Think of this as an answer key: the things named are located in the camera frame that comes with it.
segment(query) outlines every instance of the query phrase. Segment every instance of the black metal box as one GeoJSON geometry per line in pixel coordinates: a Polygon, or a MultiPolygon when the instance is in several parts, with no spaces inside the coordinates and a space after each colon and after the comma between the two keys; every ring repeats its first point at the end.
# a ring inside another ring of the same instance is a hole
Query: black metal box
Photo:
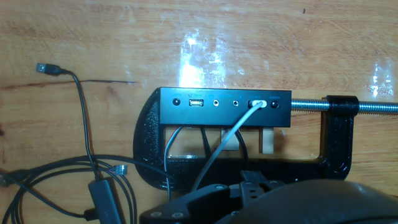
{"type": "Polygon", "coordinates": [[[233,126],[250,102],[267,103],[243,124],[254,127],[290,127],[292,92],[160,88],[160,123],[167,125],[233,126]]]}

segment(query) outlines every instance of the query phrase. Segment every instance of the usb port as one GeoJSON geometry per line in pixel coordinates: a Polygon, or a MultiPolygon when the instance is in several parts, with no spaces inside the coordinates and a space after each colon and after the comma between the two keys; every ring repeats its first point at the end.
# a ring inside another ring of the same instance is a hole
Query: usb port
{"type": "Polygon", "coordinates": [[[203,100],[189,100],[189,106],[203,106],[203,100]]]}

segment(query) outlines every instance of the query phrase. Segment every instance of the threaded rod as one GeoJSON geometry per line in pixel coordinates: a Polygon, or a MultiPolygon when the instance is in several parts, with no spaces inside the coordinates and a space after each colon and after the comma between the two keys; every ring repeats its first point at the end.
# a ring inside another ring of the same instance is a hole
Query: threaded rod
{"type": "MultiPolygon", "coordinates": [[[[292,111],[327,111],[329,108],[327,100],[292,99],[292,111]]],[[[398,103],[360,101],[359,113],[398,114],[398,103]]]]}

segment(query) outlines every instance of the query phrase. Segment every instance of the usb connector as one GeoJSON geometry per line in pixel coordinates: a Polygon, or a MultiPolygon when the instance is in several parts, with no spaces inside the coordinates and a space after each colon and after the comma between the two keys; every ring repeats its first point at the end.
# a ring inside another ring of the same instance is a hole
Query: usb connector
{"type": "Polygon", "coordinates": [[[60,68],[58,65],[44,64],[44,63],[37,63],[36,72],[41,72],[41,73],[44,73],[47,75],[53,75],[53,76],[68,73],[67,70],[60,68]]]}

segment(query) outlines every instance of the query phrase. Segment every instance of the wooden table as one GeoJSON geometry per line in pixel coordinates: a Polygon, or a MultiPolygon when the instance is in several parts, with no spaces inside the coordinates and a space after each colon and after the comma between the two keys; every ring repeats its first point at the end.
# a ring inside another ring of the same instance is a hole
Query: wooden table
{"type": "MultiPolygon", "coordinates": [[[[397,101],[398,2],[388,1],[0,1],[0,168],[31,168],[84,155],[76,86],[35,64],[54,63],[83,81],[97,154],[132,156],[137,117],[159,86],[292,90],[294,98],[356,95],[397,101]]],[[[360,115],[348,180],[398,195],[396,116],[360,115]]],[[[292,116],[276,130],[276,157],[315,158],[320,115],[292,116]]],[[[209,130],[216,145],[218,130],[209,130]]],[[[250,156],[256,130],[244,130],[250,156]]],[[[202,150],[200,133],[183,146],[202,150]]],[[[239,156],[224,153],[223,156],[239,156]]],[[[166,201],[129,166],[139,213],[166,201]]],[[[36,189],[67,210],[93,207],[93,174],[64,175],[36,189]]],[[[0,189],[0,213],[17,187],[0,189]]],[[[26,223],[85,223],[26,195],[26,223]]]]}

